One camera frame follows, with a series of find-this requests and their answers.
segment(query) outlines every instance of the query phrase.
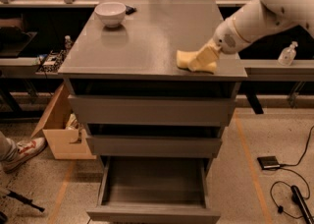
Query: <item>gray cabinet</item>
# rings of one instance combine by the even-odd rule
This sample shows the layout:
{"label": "gray cabinet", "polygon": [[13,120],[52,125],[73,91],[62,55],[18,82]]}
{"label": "gray cabinet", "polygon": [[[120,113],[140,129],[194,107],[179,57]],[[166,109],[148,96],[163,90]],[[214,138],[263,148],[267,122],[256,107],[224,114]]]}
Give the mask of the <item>gray cabinet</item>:
{"label": "gray cabinet", "polygon": [[214,2],[121,1],[137,12],[113,30],[92,16],[59,71],[104,166],[87,213],[95,221],[216,223],[206,175],[245,70],[236,56],[222,57],[215,75],[176,66],[178,49],[197,50],[212,36]]}

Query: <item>pants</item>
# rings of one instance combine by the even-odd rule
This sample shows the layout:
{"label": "pants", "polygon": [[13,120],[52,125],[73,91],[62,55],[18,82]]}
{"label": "pants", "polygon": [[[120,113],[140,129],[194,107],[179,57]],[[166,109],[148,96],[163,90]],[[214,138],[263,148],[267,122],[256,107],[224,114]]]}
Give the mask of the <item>pants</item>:
{"label": "pants", "polygon": [[18,154],[18,148],[13,140],[7,139],[0,132],[0,161],[11,161]]}

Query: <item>person's leg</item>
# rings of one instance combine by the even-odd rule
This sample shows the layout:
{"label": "person's leg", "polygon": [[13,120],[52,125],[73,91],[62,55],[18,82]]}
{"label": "person's leg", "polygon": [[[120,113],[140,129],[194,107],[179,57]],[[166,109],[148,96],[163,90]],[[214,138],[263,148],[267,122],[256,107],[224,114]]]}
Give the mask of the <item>person's leg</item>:
{"label": "person's leg", "polygon": [[0,161],[13,160],[18,154],[18,147],[13,140],[7,139],[0,132]]}
{"label": "person's leg", "polygon": [[0,135],[0,161],[5,173],[11,173],[23,163],[39,154],[46,146],[45,138],[38,138],[29,142],[13,140]]}

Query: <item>spray bottle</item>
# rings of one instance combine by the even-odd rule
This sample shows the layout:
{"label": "spray bottle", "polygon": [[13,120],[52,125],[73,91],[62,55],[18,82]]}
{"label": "spray bottle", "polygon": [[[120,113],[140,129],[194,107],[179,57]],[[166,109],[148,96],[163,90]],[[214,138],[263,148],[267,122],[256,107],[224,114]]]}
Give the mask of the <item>spray bottle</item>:
{"label": "spray bottle", "polygon": [[283,49],[281,55],[278,58],[280,64],[286,66],[291,65],[296,55],[295,47],[297,47],[297,42],[293,41],[289,47]]}

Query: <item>concrete floor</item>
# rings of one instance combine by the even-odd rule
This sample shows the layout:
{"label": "concrete floor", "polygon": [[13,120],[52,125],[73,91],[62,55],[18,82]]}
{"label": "concrete floor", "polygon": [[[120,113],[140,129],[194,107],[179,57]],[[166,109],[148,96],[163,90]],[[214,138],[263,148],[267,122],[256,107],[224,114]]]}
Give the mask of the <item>concrete floor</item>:
{"label": "concrete floor", "polygon": [[[296,163],[314,125],[314,107],[308,99],[291,109],[280,99],[262,100],[264,114],[255,115],[239,100],[230,125],[223,135],[223,145],[207,176],[213,209],[221,212],[218,224],[305,223],[279,214],[272,202],[270,189],[276,181],[299,186],[304,196],[304,182],[285,171],[262,171],[258,156],[276,155],[280,163]],[[29,140],[36,123],[0,124],[5,136],[15,141]],[[307,153],[297,167],[313,189],[314,133]],[[102,169],[97,160],[56,160],[49,147],[13,174],[0,170],[0,186],[33,199],[45,208],[43,213],[15,199],[2,197],[0,211],[9,224],[92,224],[85,210],[96,205]],[[300,216],[285,184],[274,187],[274,199],[284,210]],[[313,197],[306,201],[314,213]]]}

